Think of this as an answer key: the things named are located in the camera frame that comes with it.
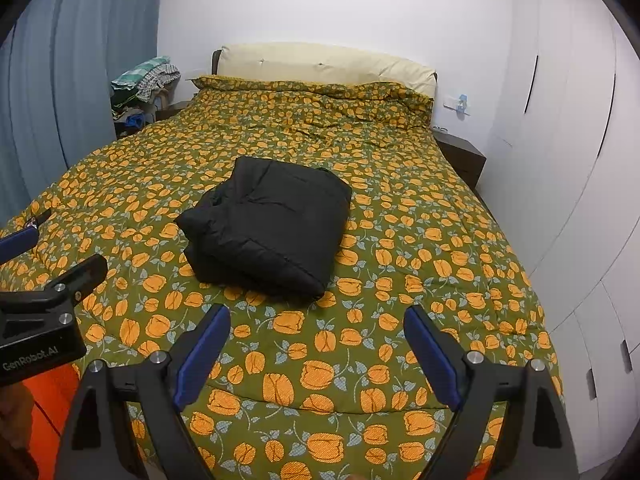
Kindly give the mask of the left hand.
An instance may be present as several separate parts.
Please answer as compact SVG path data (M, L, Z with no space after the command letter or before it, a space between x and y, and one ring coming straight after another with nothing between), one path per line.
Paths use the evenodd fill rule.
M32 408L34 398L24 384L17 382L1 388L1 437L20 450L28 448L32 435Z

